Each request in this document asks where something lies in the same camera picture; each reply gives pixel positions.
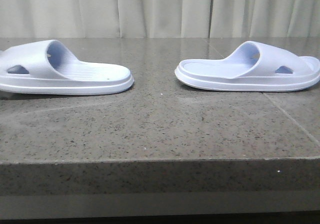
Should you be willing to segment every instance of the white slipper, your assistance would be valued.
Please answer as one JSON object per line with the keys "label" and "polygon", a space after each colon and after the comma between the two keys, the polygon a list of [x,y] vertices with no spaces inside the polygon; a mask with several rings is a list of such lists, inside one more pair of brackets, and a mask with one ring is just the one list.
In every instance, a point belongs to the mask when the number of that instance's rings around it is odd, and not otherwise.
{"label": "white slipper", "polygon": [[283,92],[316,84],[320,80],[320,62],[247,41],[225,59],[183,60],[174,72],[181,82],[200,89]]}
{"label": "white slipper", "polygon": [[98,95],[127,90],[134,79],[126,67],[79,61],[57,40],[0,51],[0,90],[13,93]]}

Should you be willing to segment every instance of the slipper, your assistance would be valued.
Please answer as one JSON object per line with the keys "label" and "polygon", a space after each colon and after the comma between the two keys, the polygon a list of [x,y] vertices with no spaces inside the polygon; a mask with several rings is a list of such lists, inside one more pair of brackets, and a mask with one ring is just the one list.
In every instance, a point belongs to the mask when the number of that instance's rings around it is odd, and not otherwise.
{"label": "slipper", "polygon": [[247,41],[221,60],[187,59],[176,77],[191,87],[220,91],[296,91],[320,80],[320,62],[267,44]]}
{"label": "slipper", "polygon": [[98,95],[127,90],[134,79],[126,67],[79,61],[57,40],[0,51],[0,90],[13,93]]}

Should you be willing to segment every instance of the slide sandal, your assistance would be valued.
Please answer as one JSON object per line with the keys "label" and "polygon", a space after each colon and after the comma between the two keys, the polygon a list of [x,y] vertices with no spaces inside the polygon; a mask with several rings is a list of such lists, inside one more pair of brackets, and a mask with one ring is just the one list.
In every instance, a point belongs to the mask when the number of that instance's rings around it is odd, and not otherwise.
{"label": "slide sandal", "polygon": [[247,41],[225,59],[183,60],[174,72],[182,83],[199,89],[286,92],[316,84],[320,80],[320,62]]}
{"label": "slide sandal", "polygon": [[79,61],[57,40],[22,44],[0,51],[0,90],[13,93],[98,95],[127,90],[128,68]]}

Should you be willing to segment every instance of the curtain fold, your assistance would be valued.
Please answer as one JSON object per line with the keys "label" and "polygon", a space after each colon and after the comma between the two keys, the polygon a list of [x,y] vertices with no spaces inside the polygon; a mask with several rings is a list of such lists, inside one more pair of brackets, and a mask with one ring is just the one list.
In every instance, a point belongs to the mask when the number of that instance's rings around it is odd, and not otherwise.
{"label": "curtain fold", "polygon": [[0,0],[0,37],[320,36],[320,0]]}

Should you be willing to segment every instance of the granite countertop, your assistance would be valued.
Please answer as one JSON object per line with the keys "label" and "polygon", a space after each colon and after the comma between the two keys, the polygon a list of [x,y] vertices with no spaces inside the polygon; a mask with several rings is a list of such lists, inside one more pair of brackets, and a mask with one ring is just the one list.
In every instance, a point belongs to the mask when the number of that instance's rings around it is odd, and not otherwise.
{"label": "granite countertop", "polygon": [[[0,49],[36,41],[2,38]],[[221,59],[243,38],[61,38],[135,83],[100,96],[0,92],[0,196],[314,190],[320,85],[215,92],[180,83],[183,59]],[[320,57],[320,38],[255,38]]]}

